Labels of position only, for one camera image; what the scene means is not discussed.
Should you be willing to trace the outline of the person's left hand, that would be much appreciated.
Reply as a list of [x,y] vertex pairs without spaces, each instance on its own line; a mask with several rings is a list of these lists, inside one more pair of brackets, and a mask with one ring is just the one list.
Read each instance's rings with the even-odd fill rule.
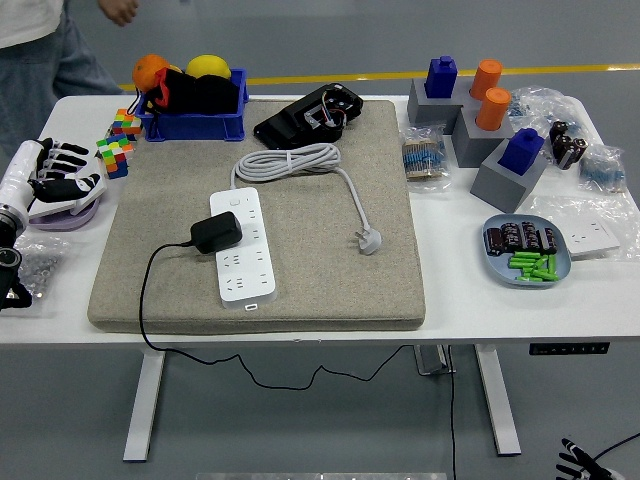
[[138,0],[98,0],[103,14],[115,25],[125,27],[131,24],[138,12]]

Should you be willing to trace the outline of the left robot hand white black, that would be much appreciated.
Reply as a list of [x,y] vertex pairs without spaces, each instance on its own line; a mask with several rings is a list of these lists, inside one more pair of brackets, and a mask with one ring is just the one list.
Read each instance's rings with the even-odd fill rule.
[[1,207],[26,216],[33,203],[96,200],[106,191],[106,182],[88,155],[85,147],[52,138],[24,141],[1,180]]

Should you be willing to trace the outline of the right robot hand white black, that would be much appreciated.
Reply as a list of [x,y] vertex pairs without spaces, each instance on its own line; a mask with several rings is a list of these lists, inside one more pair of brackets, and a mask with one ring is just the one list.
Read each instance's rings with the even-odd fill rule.
[[625,476],[616,470],[600,466],[594,458],[573,441],[563,438],[561,442],[565,452],[559,453],[559,458],[563,460],[563,463],[556,464],[556,470],[560,473],[558,479],[625,479]]

